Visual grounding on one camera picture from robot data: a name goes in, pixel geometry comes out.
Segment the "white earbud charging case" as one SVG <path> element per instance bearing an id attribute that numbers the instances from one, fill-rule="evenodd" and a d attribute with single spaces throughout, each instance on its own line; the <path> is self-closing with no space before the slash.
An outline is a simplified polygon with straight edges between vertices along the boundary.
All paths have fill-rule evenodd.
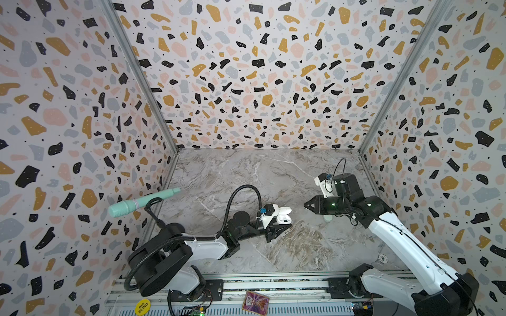
<path id="1" fill-rule="evenodd" d="M 281 207 L 278 209 L 278 214 L 276 215 L 276 222 L 280 225 L 290 225 L 292 223 L 292 218 L 290 217 L 290 213 L 292 209 L 290 207 Z"/>

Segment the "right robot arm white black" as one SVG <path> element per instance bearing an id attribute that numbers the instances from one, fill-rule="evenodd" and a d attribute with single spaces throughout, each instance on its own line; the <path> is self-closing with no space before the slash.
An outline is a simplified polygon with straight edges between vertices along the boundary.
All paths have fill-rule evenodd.
<path id="1" fill-rule="evenodd" d="M 378 294 L 417 315 L 470 315 L 478 313 L 478 281 L 461 275 L 419 241 L 378 196 L 365 197 L 356 176 L 322 173 L 314 179 L 322 191 L 304 204 L 316 215 L 347 217 L 380 238 L 408 267 L 415 280 L 383 273 L 369 264 L 349 272 L 347 281 L 329 283 L 332 296 L 356 298 Z"/>

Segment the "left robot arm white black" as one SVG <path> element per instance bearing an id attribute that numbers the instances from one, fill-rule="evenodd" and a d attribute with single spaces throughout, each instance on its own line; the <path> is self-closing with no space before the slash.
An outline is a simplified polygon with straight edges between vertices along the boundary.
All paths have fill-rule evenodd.
<path id="1" fill-rule="evenodd" d="M 241 249 L 241 240 L 263 236 L 271 242 L 291 228 L 291 212 L 290 207 L 267 204 L 251 221 L 247 212 L 239 211 L 218 237 L 190 236 L 181 225 L 168 224 L 130 255 L 128 264 L 134 270 L 135 284 L 125 289 L 137 289 L 148 297 L 168 288 L 194 300 L 207 283 L 195 261 L 230 258 Z"/>

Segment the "colourful card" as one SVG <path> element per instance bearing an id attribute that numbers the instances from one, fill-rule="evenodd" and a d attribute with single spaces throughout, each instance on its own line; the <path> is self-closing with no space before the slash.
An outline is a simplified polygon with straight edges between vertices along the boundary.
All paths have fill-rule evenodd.
<path id="1" fill-rule="evenodd" d="M 269 304 L 269 297 L 248 290 L 242 303 L 242 310 L 260 316 L 267 316 Z"/>

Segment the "white poker chip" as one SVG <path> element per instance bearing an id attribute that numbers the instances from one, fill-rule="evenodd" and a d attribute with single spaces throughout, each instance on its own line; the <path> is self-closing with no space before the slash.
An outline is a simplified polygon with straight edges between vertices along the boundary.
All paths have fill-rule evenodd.
<path id="1" fill-rule="evenodd" d="M 388 263 L 388 258 L 386 255 L 383 255 L 383 254 L 379 254 L 378 255 L 378 261 L 382 264 L 386 264 Z"/>

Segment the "black microphone stand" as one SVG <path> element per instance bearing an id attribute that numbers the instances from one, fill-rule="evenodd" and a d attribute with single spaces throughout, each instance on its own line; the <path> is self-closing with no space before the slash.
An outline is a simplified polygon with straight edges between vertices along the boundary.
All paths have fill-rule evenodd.
<path id="1" fill-rule="evenodd" d="M 153 212 L 152 207 L 162 201 L 160 197 L 152 198 L 144 207 L 145 212 L 153 218 L 155 224 L 160 229 L 160 233 L 167 234 L 170 237 L 181 236 L 183 233 L 186 233 L 183 225 L 179 223 L 166 223 Z"/>

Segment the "yellow round sticker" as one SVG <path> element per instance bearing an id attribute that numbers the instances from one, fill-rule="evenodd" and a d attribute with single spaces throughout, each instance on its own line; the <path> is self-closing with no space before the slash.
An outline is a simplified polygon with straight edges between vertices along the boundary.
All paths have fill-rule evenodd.
<path id="1" fill-rule="evenodd" d="M 146 316 L 151 308 L 151 301 L 149 299 L 140 300 L 134 309 L 135 316 Z"/>

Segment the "mint green microphone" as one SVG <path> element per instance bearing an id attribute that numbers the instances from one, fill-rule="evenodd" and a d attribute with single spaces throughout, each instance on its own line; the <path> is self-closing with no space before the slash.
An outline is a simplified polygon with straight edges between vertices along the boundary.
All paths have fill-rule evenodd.
<path id="1" fill-rule="evenodd" d="M 134 200 L 123 200 L 117 202 L 116 204 L 110 205 L 108 208 L 108 213 L 109 216 L 113 218 L 124 217 L 136 211 L 137 209 L 146 207 L 151 200 L 163 201 L 173 197 L 180 191 L 180 188 L 171 188 L 157 192 L 155 194 L 139 197 Z"/>

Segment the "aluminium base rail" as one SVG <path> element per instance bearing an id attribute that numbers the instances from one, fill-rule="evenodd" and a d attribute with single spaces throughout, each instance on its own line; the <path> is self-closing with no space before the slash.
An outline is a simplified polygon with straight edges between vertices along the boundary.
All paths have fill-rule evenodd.
<path id="1" fill-rule="evenodd" d="M 242 310 L 248 290 L 270 298 L 268 315 L 413 315 L 393 299 L 421 290 L 415 276 L 408 271 L 386 271 L 379 277 L 395 280 L 399 286 L 388 294 L 374 290 L 356 298 L 346 290 L 346 273 L 206 275 L 207 288 L 194 302 L 167 289 L 143 298 L 137 291 L 124 290 L 123 280 L 118 279 L 104 315 L 135 315 L 135 306 L 142 299 L 151 301 L 147 315 L 252 315 Z"/>

